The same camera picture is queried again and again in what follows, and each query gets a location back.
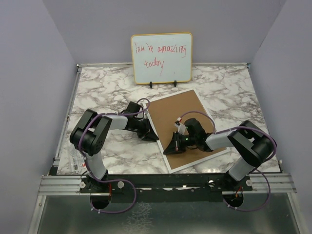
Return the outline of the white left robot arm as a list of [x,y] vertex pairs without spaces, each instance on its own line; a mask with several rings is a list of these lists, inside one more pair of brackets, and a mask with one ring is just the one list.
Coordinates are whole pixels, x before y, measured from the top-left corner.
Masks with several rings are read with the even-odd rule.
[[143,141],[156,142],[158,136],[152,129],[150,121],[138,115],[147,109],[138,102],[129,102],[127,108],[120,113],[98,114],[86,110],[70,134],[70,143],[78,150],[85,162],[85,166],[92,177],[91,187],[96,192],[106,190],[108,174],[102,161],[101,149],[110,130],[125,130],[135,132]]

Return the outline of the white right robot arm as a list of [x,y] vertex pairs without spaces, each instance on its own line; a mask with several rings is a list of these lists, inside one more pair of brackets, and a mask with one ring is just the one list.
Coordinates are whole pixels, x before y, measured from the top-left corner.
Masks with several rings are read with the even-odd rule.
[[276,142],[252,122],[246,120],[239,126],[217,133],[207,133],[195,118],[185,121],[188,132],[174,132],[164,150],[165,155],[176,155],[194,146],[202,152],[211,153],[221,148],[234,147],[240,154],[239,160],[226,172],[225,187],[234,191],[241,186],[242,179],[276,153]]

